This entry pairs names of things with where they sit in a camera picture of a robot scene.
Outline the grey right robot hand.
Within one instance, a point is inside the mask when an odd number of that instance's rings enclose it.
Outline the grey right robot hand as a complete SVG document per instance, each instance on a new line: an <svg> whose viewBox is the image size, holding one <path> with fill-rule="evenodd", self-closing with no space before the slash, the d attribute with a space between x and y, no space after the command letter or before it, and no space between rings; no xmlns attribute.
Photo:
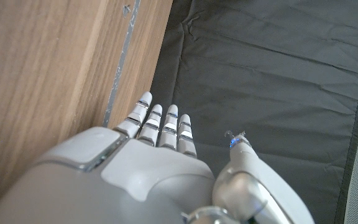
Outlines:
<svg viewBox="0 0 358 224"><path fill-rule="evenodd" d="M43 154L0 199L0 223L313 223L244 133L218 175L198 159L191 119L145 92L115 128Z"/></svg>

